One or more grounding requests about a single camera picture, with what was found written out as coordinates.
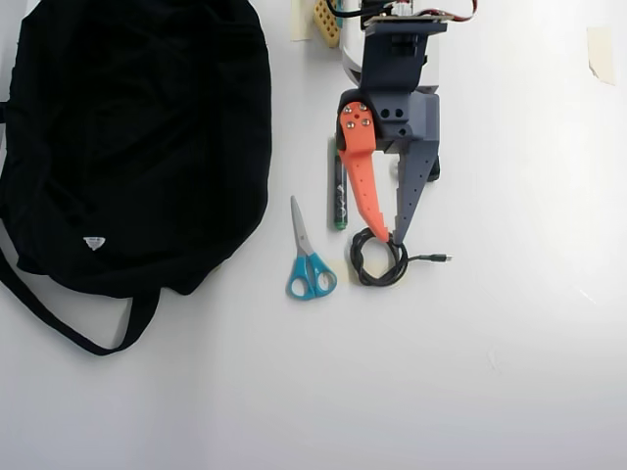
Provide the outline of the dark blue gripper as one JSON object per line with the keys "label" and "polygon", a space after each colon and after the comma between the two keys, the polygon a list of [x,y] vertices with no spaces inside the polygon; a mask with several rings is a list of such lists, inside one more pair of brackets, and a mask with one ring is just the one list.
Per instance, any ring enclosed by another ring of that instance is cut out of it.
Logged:
{"label": "dark blue gripper", "polygon": [[403,244],[440,144],[440,101],[419,86],[427,43],[438,23],[371,23],[365,28],[358,86],[342,93],[337,147],[357,208],[374,236],[388,241],[372,154],[398,153],[394,243]]}

